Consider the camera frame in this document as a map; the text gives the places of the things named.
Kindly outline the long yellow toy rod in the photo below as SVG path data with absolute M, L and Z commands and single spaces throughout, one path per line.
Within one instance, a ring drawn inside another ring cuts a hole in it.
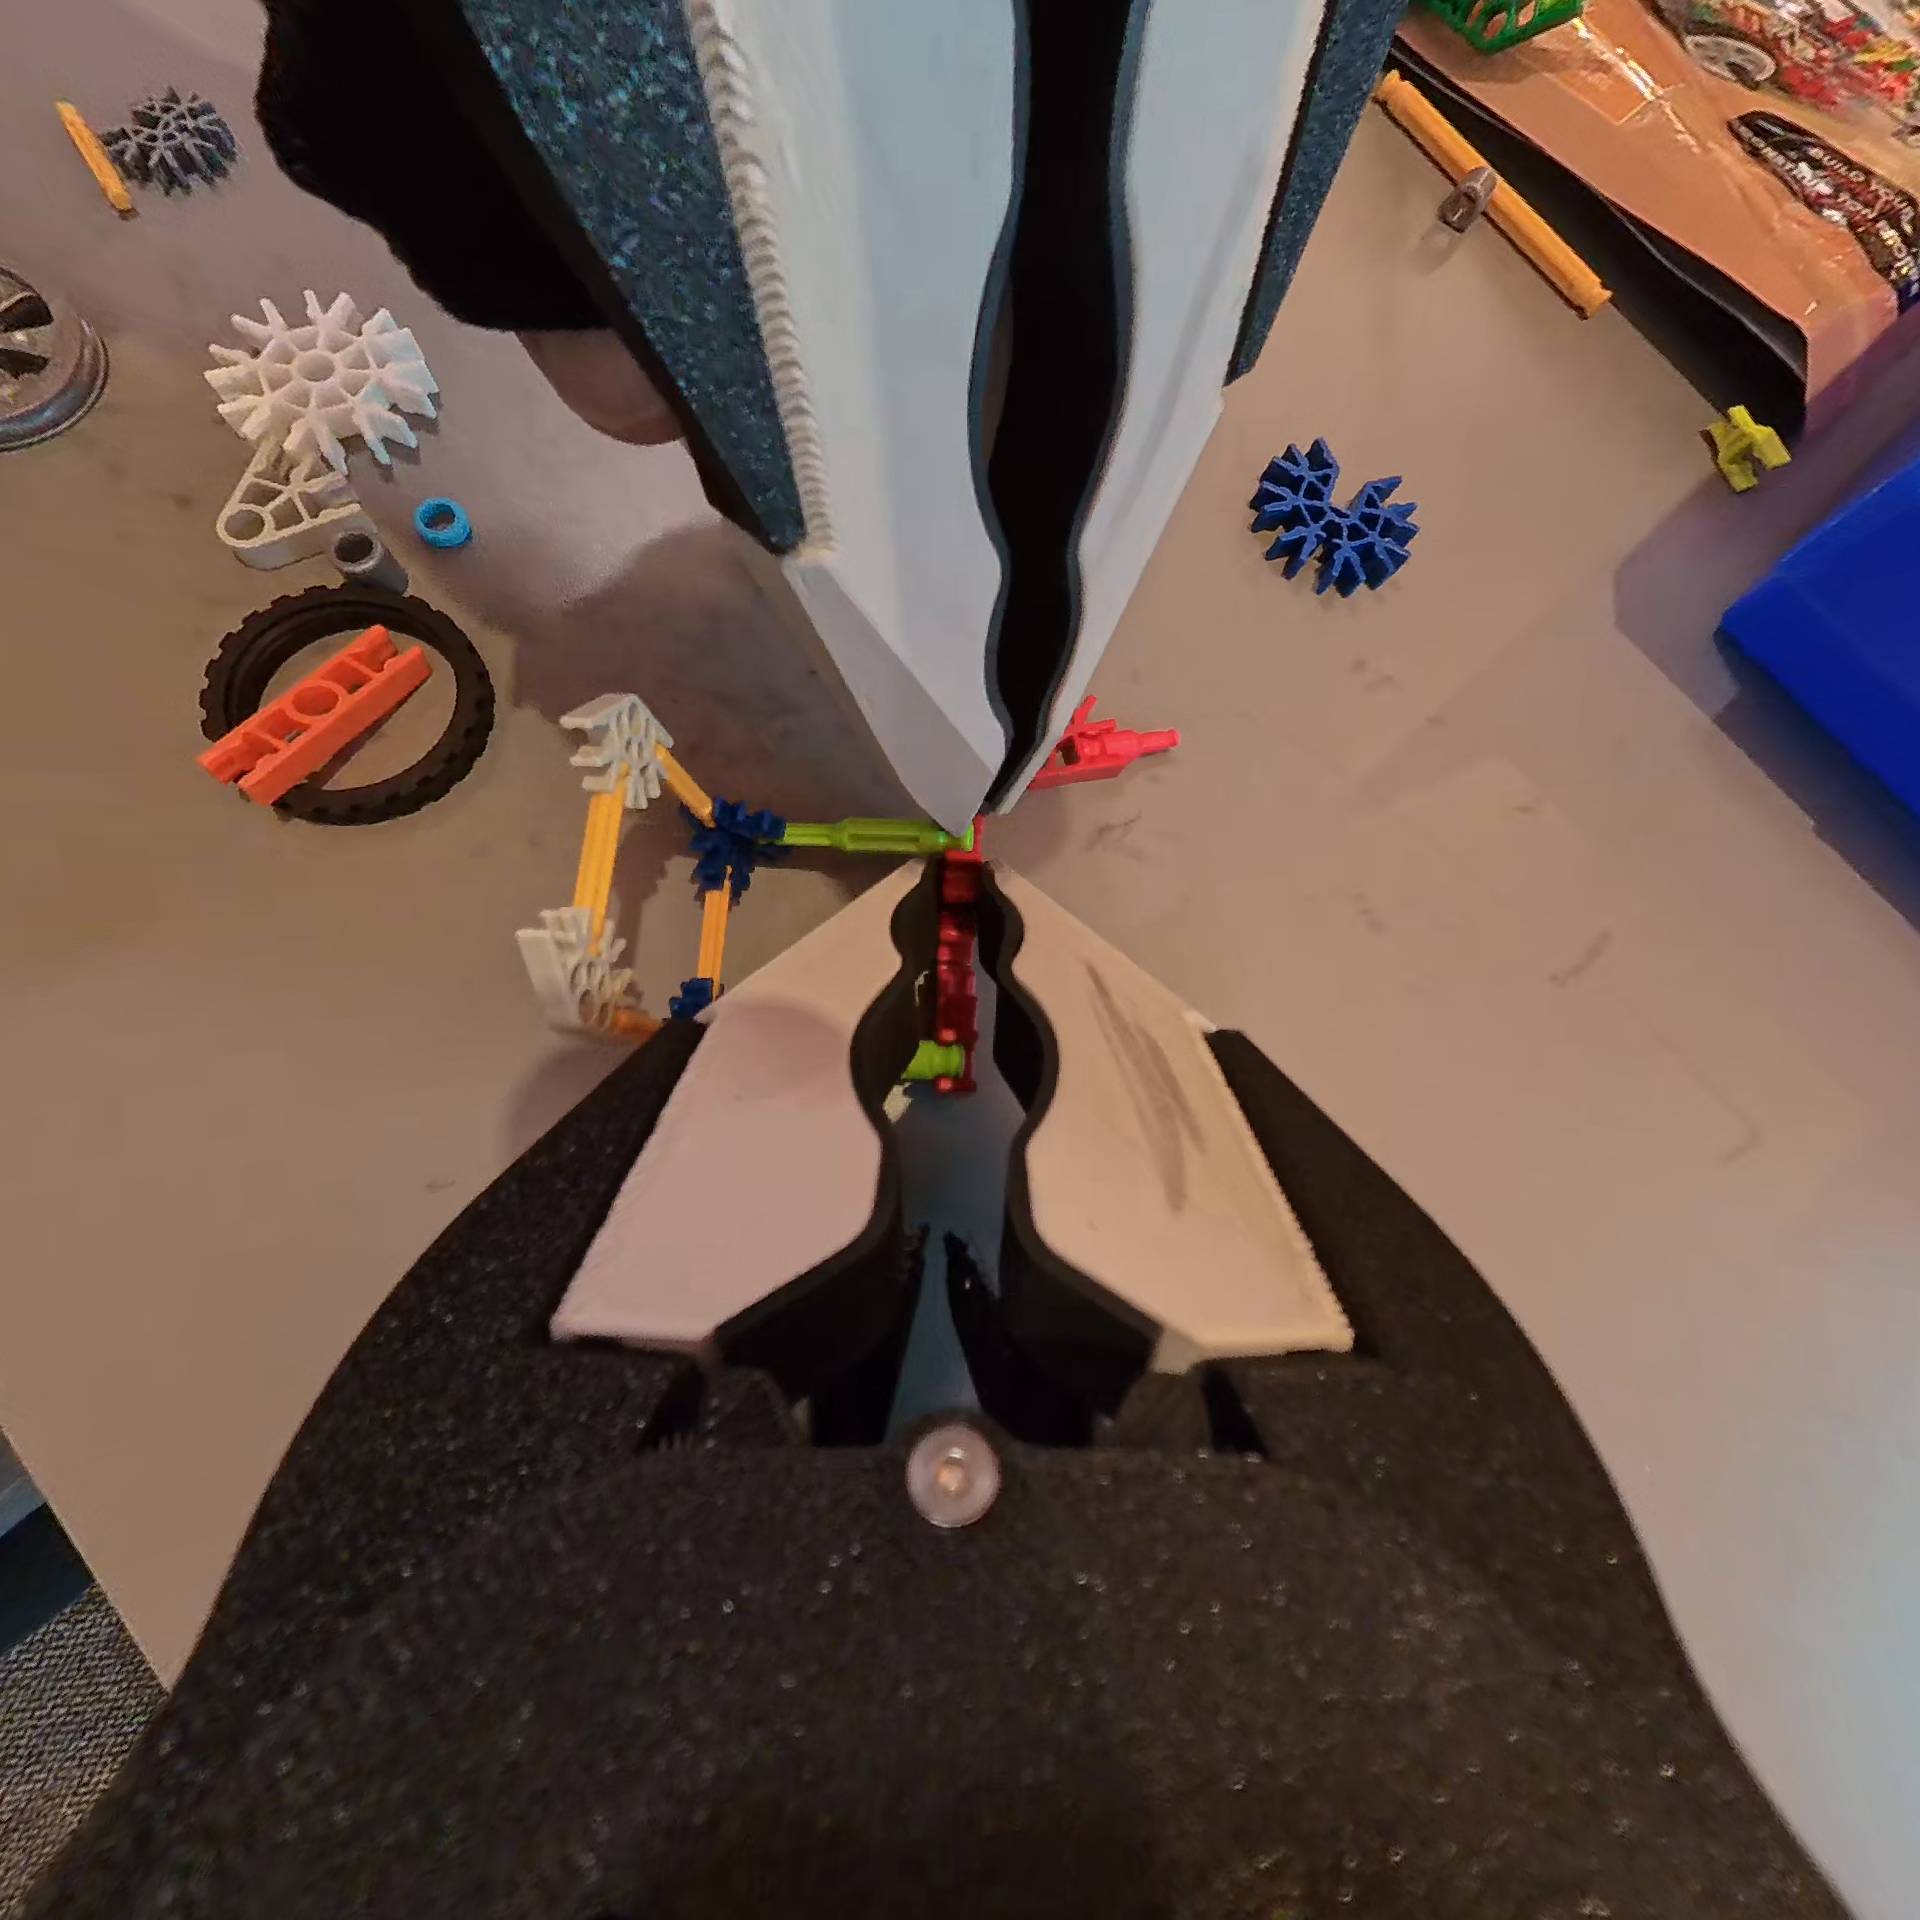
M 1475 166 L 1492 165 L 1457 133 L 1445 114 L 1428 96 L 1394 71 L 1380 77 L 1371 93 L 1373 105 L 1428 156 L 1438 173 L 1454 183 Z M 1500 193 L 1485 219 L 1475 226 L 1492 226 L 1504 243 L 1519 253 L 1528 267 L 1541 277 L 1552 293 L 1581 321 L 1596 319 L 1613 294 L 1596 271 L 1573 253 L 1571 245 L 1552 229 L 1541 212 L 1524 195 L 1500 176 Z

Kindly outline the yellow-green toy connector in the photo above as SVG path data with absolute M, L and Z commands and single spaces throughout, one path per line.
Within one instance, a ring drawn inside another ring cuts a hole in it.
M 1794 461 L 1785 438 L 1740 402 L 1710 420 L 1700 430 L 1700 440 L 1712 454 L 1718 476 L 1737 496 L 1754 493 L 1763 476 L 1788 468 Z

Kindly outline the dark snowflake connector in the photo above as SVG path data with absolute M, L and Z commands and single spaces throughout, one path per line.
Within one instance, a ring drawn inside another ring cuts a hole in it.
M 165 196 L 225 180 L 239 158 L 220 110 L 198 93 L 173 86 L 135 100 L 122 124 L 99 140 L 125 180 Z

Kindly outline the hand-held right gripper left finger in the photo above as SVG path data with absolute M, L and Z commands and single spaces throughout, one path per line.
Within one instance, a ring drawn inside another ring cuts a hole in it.
M 857 1022 L 899 972 L 894 868 L 724 994 L 561 1294 L 554 1341 L 713 1352 L 874 1217 L 882 1137 L 856 1092 Z

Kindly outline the multicolour rod and connector assembly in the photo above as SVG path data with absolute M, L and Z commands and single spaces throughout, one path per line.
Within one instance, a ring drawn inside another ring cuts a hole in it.
M 672 800 L 689 833 L 689 877 L 700 909 L 693 972 L 668 1005 L 672 1021 L 696 1021 L 722 997 L 731 911 L 774 856 L 917 859 L 929 863 L 936 881 L 936 937 L 932 961 L 915 978 L 917 1043 L 901 1082 L 941 1096 L 975 1091 L 973 913 L 983 872 L 975 828 L 951 833 L 899 818 L 792 823 L 766 809 L 712 796 L 678 760 L 669 734 L 633 693 L 608 693 L 574 706 L 559 726 L 575 739 L 569 766 L 588 796 L 588 812 L 569 901 L 541 911 L 537 925 L 516 933 L 540 1021 L 561 1034 L 633 1045 L 660 1029 L 642 1006 L 626 965 L 626 939 L 612 925 L 612 882 L 628 818 Z

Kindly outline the brown paper packaging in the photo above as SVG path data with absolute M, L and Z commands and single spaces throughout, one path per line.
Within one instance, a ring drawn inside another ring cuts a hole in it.
M 1915 382 L 1915 4 L 1590 3 L 1493 56 L 1407 4 L 1394 62 L 1715 409 L 1799 440 Z

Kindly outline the green toy connector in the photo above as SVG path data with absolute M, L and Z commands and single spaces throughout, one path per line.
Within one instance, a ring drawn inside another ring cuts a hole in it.
M 1581 19 L 1585 4 L 1565 3 L 1419 3 L 1469 50 L 1493 56 L 1547 36 Z

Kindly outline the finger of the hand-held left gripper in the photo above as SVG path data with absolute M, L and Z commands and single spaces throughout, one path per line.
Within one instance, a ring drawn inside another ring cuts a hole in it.
M 801 512 L 779 568 L 929 818 L 971 818 L 1010 741 L 986 419 L 1028 158 L 1028 15 L 691 7 Z
M 994 809 L 1092 682 L 1219 417 L 1329 19 L 1329 4 L 1015 7 Z

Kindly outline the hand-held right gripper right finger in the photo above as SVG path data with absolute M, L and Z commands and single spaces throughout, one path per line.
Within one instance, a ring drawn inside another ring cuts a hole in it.
M 983 875 L 978 954 L 1019 1108 L 996 1281 L 1015 1352 L 1043 1375 L 1349 1352 L 1229 1037 L 1010 871 Z

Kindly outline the white snowflake connector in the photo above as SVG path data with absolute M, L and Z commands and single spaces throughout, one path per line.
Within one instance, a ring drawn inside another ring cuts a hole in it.
M 393 447 L 420 444 L 415 420 L 438 420 L 438 381 L 388 309 L 362 315 L 350 294 L 304 293 L 293 322 L 271 301 L 258 306 L 258 319 L 232 315 L 237 349 L 208 347 L 204 382 L 236 437 L 345 475 L 350 443 L 390 468 Z

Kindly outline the red toy connector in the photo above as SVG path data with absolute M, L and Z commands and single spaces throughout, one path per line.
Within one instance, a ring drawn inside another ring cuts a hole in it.
M 1163 756 L 1181 745 L 1178 731 L 1126 728 L 1112 716 L 1096 716 L 1096 694 L 1069 715 L 1046 760 L 1031 774 L 1031 795 L 1120 778 L 1139 760 Z

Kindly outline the orange toy brick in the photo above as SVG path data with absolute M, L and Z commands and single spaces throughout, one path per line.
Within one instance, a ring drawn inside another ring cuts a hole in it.
M 395 647 L 371 627 L 220 734 L 198 766 L 255 807 L 285 800 L 322 774 L 429 679 L 423 647 Z

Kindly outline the black toy tyre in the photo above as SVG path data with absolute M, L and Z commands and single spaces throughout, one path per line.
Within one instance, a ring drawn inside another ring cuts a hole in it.
M 482 654 L 455 620 L 393 589 L 316 586 L 278 596 L 222 639 L 205 665 L 199 693 L 205 747 L 371 627 L 385 627 L 402 652 L 423 648 L 432 666 L 428 682 L 436 668 L 443 668 L 450 684 L 443 731 L 420 756 L 381 781 L 330 787 L 324 774 L 331 763 L 268 807 L 283 818 L 326 828 L 411 818 L 467 778 L 492 736 L 493 684 Z

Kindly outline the grey toy wheel hub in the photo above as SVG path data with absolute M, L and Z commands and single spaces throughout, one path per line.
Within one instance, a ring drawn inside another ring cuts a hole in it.
M 105 344 L 62 297 L 1 264 L 1 453 L 49 443 L 101 399 Z

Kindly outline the grey triangular connector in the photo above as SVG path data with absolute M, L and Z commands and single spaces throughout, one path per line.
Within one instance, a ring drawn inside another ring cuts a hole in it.
M 214 537 L 255 572 L 317 563 L 348 583 L 395 592 L 407 586 L 350 476 L 316 453 L 283 444 L 258 450 L 214 518 Z

